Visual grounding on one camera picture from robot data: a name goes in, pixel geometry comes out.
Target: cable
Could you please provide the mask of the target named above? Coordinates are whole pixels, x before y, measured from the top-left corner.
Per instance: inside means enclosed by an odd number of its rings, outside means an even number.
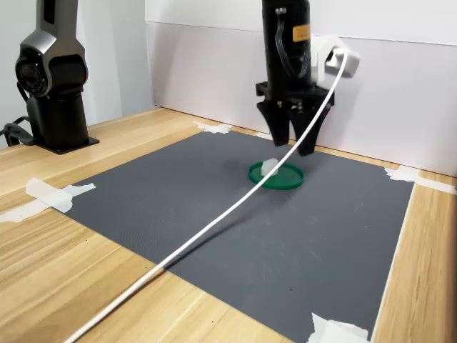
[[[249,191],[244,197],[238,200],[232,207],[227,209],[223,214],[209,223],[206,227],[204,227],[198,234],[190,238],[186,243],[184,243],[180,248],[178,248],[174,253],[170,256],[165,258],[162,262],[157,264],[151,271],[145,274],[142,278],[132,284],[124,293],[122,293],[119,297],[117,297],[112,303],[110,303],[107,307],[105,307],[100,313],[98,313],[94,318],[92,318],[89,322],[87,322],[84,326],[82,326],[78,331],[71,335],[64,343],[74,343],[77,339],[79,339],[83,334],[88,332],[92,327],[97,325],[101,320],[103,320],[108,314],[115,310],[120,304],[122,304],[126,299],[128,299],[131,295],[135,294],[147,281],[152,278],[157,272],[163,269],[170,261],[172,261],[176,256],[178,256],[182,251],[188,248],[191,244],[193,244],[198,238],[203,236],[209,229],[211,229],[214,225],[219,223],[222,219],[227,217],[233,210],[235,210],[238,206],[243,204],[255,191],[257,191],[262,185],[268,181],[268,179],[273,176],[273,174],[283,165],[283,163],[298,149],[300,144],[306,138],[310,130],[313,128],[314,124],[318,121],[319,117],[321,116],[323,110],[326,108],[328,101],[330,100],[331,96],[335,92],[336,85],[340,81],[341,76],[343,75],[344,67],[346,66],[346,62],[348,60],[348,55],[344,52],[343,62],[341,64],[340,71],[333,83],[330,91],[328,91],[327,97],[323,101],[321,107],[317,111],[316,115],[314,116],[313,120],[309,124],[308,128],[305,130],[303,135],[300,139],[296,142],[296,144],[292,147],[292,149],[285,155],[285,157],[253,188]]]
[[[300,73],[297,75],[295,69],[292,67],[291,62],[289,61],[289,59],[287,57],[286,50],[284,49],[283,33],[284,33],[284,20],[283,20],[282,15],[278,14],[278,31],[276,32],[276,35],[275,35],[275,43],[276,43],[276,48],[278,49],[279,58],[281,60],[283,68],[286,70],[286,73],[288,74],[289,77],[296,77],[298,79],[302,79],[305,77],[306,72],[308,71],[310,56],[309,56],[309,54],[307,54],[307,51],[305,50],[305,53],[302,57],[303,61],[301,63],[301,70],[300,70]]]

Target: masking tape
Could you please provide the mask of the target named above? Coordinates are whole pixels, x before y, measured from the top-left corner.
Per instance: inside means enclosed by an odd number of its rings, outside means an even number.
[[[308,343],[368,343],[368,331],[355,325],[325,320],[314,313],[313,323]]]
[[[263,132],[258,132],[256,136],[263,139],[269,139],[270,141],[273,140],[273,137],[270,134],[265,134]]]
[[[228,124],[221,124],[221,125],[208,125],[208,124],[203,124],[198,121],[194,121],[194,124],[197,124],[199,126],[199,129],[204,129],[205,132],[211,132],[212,134],[227,134],[230,132],[229,129],[233,127],[233,125],[228,125]]]
[[[397,170],[389,168],[384,169],[386,170],[387,175],[390,176],[392,180],[415,182],[420,186],[436,189],[437,191],[442,191],[450,194],[457,194],[456,188],[451,184],[444,184],[442,182],[437,182],[434,180],[429,180],[420,177],[419,169],[411,168],[409,166],[400,166]]]
[[[62,213],[69,211],[72,206],[72,199],[78,195],[86,193],[96,188],[94,184],[86,186],[67,186],[57,189],[38,179],[31,179],[27,182],[26,193],[36,198],[32,202],[17,207],[10,212],[0,215],[0,223],[14,222],[19,223],[23,220],[38,214],[49,207],[53,207]]]

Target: green dish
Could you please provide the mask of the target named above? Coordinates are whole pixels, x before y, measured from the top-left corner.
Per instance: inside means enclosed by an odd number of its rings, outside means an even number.
[[[263,162],[258,162],[249,168],[249,179],[254,184],[258,184],[263,179],[261,175],[262,164]],[[300,168],[293,166],[292,164],[285,163],[279,168],[278,174],[272,176],[262,185],[262,187],[285,191],[300,187],[303,184],[304,179],[305,174]]]

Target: wooden tabletop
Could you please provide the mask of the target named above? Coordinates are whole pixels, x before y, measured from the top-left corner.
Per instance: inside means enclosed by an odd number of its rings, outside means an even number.
[[[33,200],[25,193],[32,177],[63,188],[199,133],[202,130],[193,120],[217,124],[156,109],[92,126],[90,135],[101,143],[67,155],[57,156],[36,146],[0,150],[0,214]],[[421,173],[428,179],[457,184],[452,177]],[[415,185],[375,342],[456,342],[456,199]],[[62,342],[153,266],[53,209],[21,223],[0,223],[0,342]],[[81,339],[115,341],[288,342],[169,272],[155,278]]]

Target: white object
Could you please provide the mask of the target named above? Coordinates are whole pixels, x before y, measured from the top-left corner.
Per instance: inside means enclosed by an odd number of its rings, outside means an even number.
[[[206,225],[199,233],[197,233],[195,236],[190,238],[186,243],[184,243],[181,247],[179,247],[175,252],[170,254],[165,260],[157,264],[156,267],[154,267],[152,270],[147,272],[145,275],[142,276],[138,281],[136,281],[134,284],[132,284],[124,293],[122,293],[119,297],[117,297],[112,303],[110,303],[107,307],[105,307],[100,313],[98,313],[94,318],[92,318],[89,322],[85,323],[84,326],[82,326],[80,329],[78,329],[74,334],[72,334],[66,341],[65,343],[73,343],[79,337],[81,337],[83,334],[88,332],[94,325],[97,325],[101,320],[103,320],[108,314],[110,314],[112,311],[115,310],[120,304],[122,304],[125,300],[127,300],[132,294],[135,294],[147,281],[154,276],[157,272],[162,270],[162,268],[166,267],[169,262],[171,262],[175,257],[177,257],[180,253],[182,253],[187,247],[192,245],[197,239],[199,239],[201,236],[203,236],[207,231],[209,231],[214,225],[219,223],[222,219],[227,217],[232,211],[234,211],[236,208],[238,208],[241,204],[243,204],[252,194],[254,194],[262,185],[268,181],[268,179],[273,175],[274,172],[276,172],[281,165],[298,149],[300,144],[304,141],[306,136],[308,136],[308,133],[310,130],[313,128],[314,124],[318,121],[319,117],[321,116],[323,110],[327,106],[327,103],[330,101],[331,96],[335,92],[336,85],[339,83],[340,78],[343,75],[343,70],[346,65],[347,61],[347,56],[345,55],[343,59],[343,63],[341,65],[341,70],[338,73],[338,75],[335,78],[335,82],[333,83],[333,86],[330,88],[330,91],[327,94],[327,97],[324,99],[321,107],[317,111],[315,117],[309,124],[308,128],[305,130],[303,135],[300,137],[300,139],[296,142],[296,145],[294,145],[291,150],[284,156],[284,158],[266,175],[256,186],[254,186],[251,191],[249,191],[244,197],[239,199],[232,207],[227,209],[223,214],[221,214],[219,217],[217,217],[215,220],[213,220],[211,223]]]
[[[368,331],[352,324],[325,320],[313,313],[314,333],[307,343],[368,343]]]
[[[419,176],[419,169],[411,168],[409,166],[400,166],[397,170],[384,168],[387,172],[387,175],[391,177],[392,180],[396,181],[408,181],[415,182],[418,185],[436,189],[438,191],[457,194],[456,188],[451,184],[444,184],[442,182],[437,182],[434,180],[429,180],[424,177]]]
[[[257,132],[256,136],[263,139],[268,139],[269,141],[273,140],[273,136],[271,136],[271,134],[265,134],[263,132]]]
[[[211,132],[212,134],[227,134],[233,127],[233,125],[228,124],[208,125],[200,123],[199,121],[194,121],[194,124],[197,124],[199,126],[199,129],[204,129],[205,132]]]
[[[311,77],[318,86],[325,86],[326,73],[337,74],[341,67],[343,52],[348,54],[348,62],[343,77],[353,77],[360,64],[360,55],[351,51],[337,36],[311,37]]]
[[[0,223],[14,222],[19,223],[30,218],[49,207],[53,207],[62,213],[69,211],[73,204],[72,199],[80,194],[86,193],[96,188],[94,184],[86,186],[67,186],[57,189],[38,179],[30,179],[26,185],[26,193],[35,197],[36,200],[29,202],[21,207],[17,207],[7,213],[0,215]]]
[[[273,170],[273,168],[279,163],[277,159],[269,159],[262,164],[261,175],[263,177],[267,176],[269,172]],[[276,170],[272,176],[278,175],[278,171]]]

